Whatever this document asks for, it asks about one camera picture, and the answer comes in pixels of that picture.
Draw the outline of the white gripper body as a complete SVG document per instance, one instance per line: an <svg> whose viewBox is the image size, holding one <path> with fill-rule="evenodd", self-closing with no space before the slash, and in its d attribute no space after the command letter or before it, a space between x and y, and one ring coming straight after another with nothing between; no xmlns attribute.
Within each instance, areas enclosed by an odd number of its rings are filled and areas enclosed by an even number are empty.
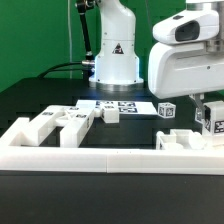
<svg viewBox="0 0 224 224"><path fill-rule="evenodd" d="M158 98L224 89L224 53L206 42L219 32L217 11L182 11L153 27L148 85Z"/></svg>

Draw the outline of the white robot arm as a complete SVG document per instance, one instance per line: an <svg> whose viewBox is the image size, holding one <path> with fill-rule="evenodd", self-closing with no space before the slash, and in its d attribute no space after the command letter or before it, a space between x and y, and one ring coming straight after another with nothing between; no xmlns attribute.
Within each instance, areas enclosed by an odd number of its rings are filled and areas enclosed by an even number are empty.
<svg viewBox="0 0 224 224"><path fill-rule="evenodd" d="M185 0L186 9L152 29L157 43L148 62L148 86L160 98L224 89L224 0ZM101 14L101 50L92 87L123 91L141 86L135 54L135 15L120 0L96 0Z"/></svg>

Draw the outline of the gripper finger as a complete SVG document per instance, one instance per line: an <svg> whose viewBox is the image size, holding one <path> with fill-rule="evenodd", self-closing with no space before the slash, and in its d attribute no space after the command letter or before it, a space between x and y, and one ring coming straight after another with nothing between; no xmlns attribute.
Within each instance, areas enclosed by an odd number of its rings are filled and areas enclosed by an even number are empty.
<svg viewBox="0 0 224 224"><path fill-rule="evenodd" d="M203 94L191 94L190 95L191 100L193 101L196 109L203 114L205 112L205 108L203 105L202 100L204 99L204 95Z"/></svg>

